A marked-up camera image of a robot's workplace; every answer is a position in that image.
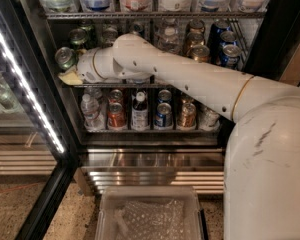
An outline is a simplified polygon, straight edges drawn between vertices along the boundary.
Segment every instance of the water bottle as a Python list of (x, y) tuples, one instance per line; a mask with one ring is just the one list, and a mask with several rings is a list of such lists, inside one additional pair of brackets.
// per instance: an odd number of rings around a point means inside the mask
[(98, 101), (91, 97), (90, 94), (84, 94), (81, 101), (81, 111), (85, 118), (85, 125), (88, 127), (97, 127), (100, 106)]
[(173, 54), (180, 53), (181, 44), (179, 35), (178, 31), (174, 27), (165, 28), (164, 33), (159, 37), (158, 49)]

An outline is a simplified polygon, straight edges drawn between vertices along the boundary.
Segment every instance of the refrigerator shelf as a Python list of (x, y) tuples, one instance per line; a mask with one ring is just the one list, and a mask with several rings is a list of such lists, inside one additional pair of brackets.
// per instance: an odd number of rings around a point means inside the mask
[(265, 12), (78, 12), (78, 13), (45, 13), (47, 20), (83, 20), (83, 19), (161, 19), (161, 18), (264, 18)]

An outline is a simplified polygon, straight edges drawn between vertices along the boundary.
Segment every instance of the red can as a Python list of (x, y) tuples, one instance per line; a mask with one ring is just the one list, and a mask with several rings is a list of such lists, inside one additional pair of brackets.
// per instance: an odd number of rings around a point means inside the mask
[(126, 115), (120, 103), (109, 104), (108, 125), (110, 127), (123, 127), (126, 125)]

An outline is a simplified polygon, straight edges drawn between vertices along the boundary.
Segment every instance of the refrigerator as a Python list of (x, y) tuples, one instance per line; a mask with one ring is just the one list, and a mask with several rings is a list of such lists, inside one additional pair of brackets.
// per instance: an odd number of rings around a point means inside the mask
[[(164, 11), (160, 10), (160, 0), (151, 0), (149, 10), (131, 12), (122, 11), (120, 2), (112, 0), (109, 11), (91, 12), (79, 0), (73, 0), (77, 5), (74, 11), (56, 12), (49, 11), (43, 0), (0, 0), (0, 75), (21, 104), (22, 116), (30, 120), (24, 127), (37, 132), (39, 142), (46, 145), (51, 161), (55, 161), (17, 239), (44, 236), (73, 178), (85, 195), (102, 195), (109, 186), (140, 185), (192, 186), (199, 197), (222, 195), (224, 191), (224, 156), (233, 122), (220, 117), (218, 127), (212, 131), (198, 126), (182, 131), (176, 128), (174, 115), (171, 129), (157, 129), (153, 118), (158, 91), (168, 89), (174, 99), (181, 94), (155, 77), (141, 85), (129, 79), (78, 85), (60, 80), (62, 70), (55, 54), (61, 47), (69, 47), (69, 32), (80, 22), (93, 22), (100, 47), (105, 46), (102, 34), (109, 24), (115, 24), (121, 35), (129, 33), (131, 24), (138, 20), (144, 23), (144, 38), (156, 45), (155, 28), (163, 18), (178, 19), (180, 33), (185, 32), (190, 20), (200, 19), (205, 23), (205, 39), (214, 20), (227, 19), (242, 49), (237, 70), (277, 81), (300, 43), (300, 0), (266, 0), (261, 10), (253, 13), (233, 9), (231, 3), (215, 12)], [(101, 88), (104, 97), (112, 89), (126, 91), (126, 129), (86, 129), (80, 103), (88, 87)], [(144, 131), (136, 131), (130, 125), (130, 97), (140, 87), (147, 90), (150, 102), (150, 126)], [(18, 120), (19, 112), (12, 114)], [(8, 119), (1, 116), (0, 131), (11, 127), (6, 123)]]

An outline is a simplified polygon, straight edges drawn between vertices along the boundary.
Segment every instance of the bottle cap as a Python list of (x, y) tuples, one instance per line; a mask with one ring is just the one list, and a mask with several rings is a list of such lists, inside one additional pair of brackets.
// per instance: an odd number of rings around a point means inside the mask
[(176, 33), (175, 29), (172, 28), (172, 27), (167, 27), (165, 30), (164, 30), (164, 34), (167, 35), (167, 36), (172, 36)]
[(90, 99), (91, 99), (90, 94), (84, 94), (84, 95), (82, 96), (82, 100), (83, 100), (84, 102), (89, 102)]
[(138, 92), (136, 95), (136, 100), (139, 102), (143, 102), (146, 99), (146, 95), (144, 92)]

